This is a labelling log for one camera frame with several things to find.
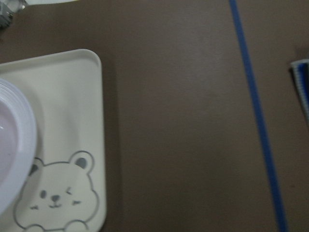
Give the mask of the cream bear tray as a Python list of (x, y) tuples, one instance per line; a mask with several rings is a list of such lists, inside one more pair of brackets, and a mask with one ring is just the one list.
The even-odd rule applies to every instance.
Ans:
[(77, 49), (3, 63), (37, 122), (33, 171), (3, 232), (98, 232), (107, 214), (101, 60)]

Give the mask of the white round plate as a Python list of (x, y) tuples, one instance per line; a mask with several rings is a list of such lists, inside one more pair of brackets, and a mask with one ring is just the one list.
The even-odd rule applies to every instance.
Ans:
[(0, 213), (20, 192), (33, 163), (37, 125), (26, 96), (0, 80)]

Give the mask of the folded grey cloth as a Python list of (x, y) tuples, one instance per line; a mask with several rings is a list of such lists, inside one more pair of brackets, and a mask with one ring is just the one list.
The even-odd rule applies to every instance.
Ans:
[(300, 97), (306, 120), (309, 120), (309, 59), (291, 63), (295, 86)]

